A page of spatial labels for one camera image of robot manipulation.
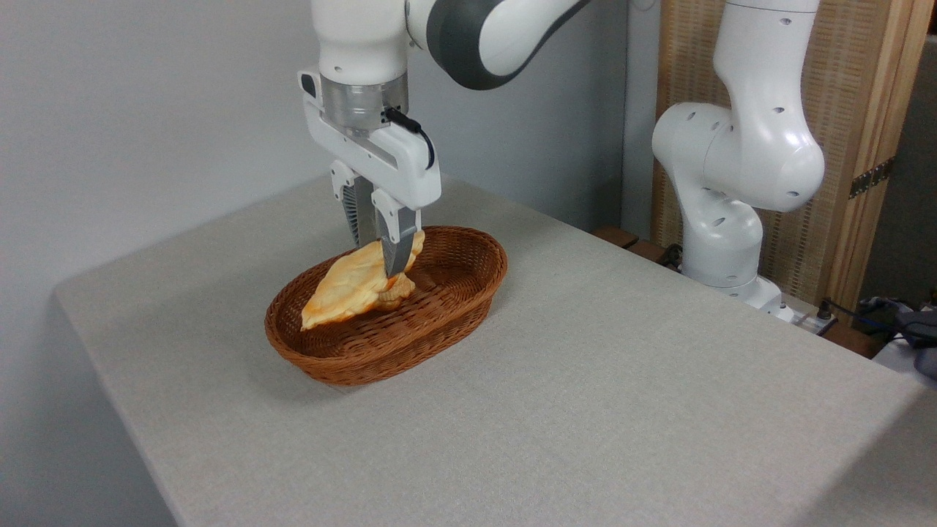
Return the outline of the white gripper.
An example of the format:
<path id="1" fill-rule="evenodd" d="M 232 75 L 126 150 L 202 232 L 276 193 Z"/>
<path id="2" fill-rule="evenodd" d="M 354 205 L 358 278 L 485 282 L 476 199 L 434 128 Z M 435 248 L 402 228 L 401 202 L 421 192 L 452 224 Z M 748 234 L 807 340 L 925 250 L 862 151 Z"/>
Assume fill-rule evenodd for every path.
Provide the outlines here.
<path id="1" fill-rule="evenodd" d="M 332 193 L 342 204 L 356 247 L 376 240 L 377 216 L 386 276 L 405 272 L 415 234 L 422 229 L 418 209 L 441 197 L 439 159 L 429 167 L 425 138 L 401 124 L 390 122 L 356 137 L 327 122 L 309 94 L 302 97 L 302 107 L 313 140 L 338 159 L 330 166 Z"/>

